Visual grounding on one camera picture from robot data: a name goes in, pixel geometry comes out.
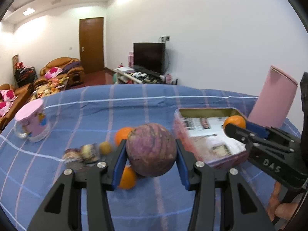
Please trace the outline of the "right human hand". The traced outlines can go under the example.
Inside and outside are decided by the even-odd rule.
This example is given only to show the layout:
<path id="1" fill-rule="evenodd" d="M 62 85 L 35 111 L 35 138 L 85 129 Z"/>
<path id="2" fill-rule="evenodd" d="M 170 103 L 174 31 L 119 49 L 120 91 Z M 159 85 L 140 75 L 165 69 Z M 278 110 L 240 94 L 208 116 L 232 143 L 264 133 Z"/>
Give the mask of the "right human hand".
<path id="1" fill-rule="evenodd" d="M 287 220 L 291 219 L 299 205 L 298 202 L 281 203 L 278 199 L 280 190 L 281 184 L 279 182 L 275 182 L 267 207 L 267 214 L 271 221 L 273 221 L 275 217 Z"/>

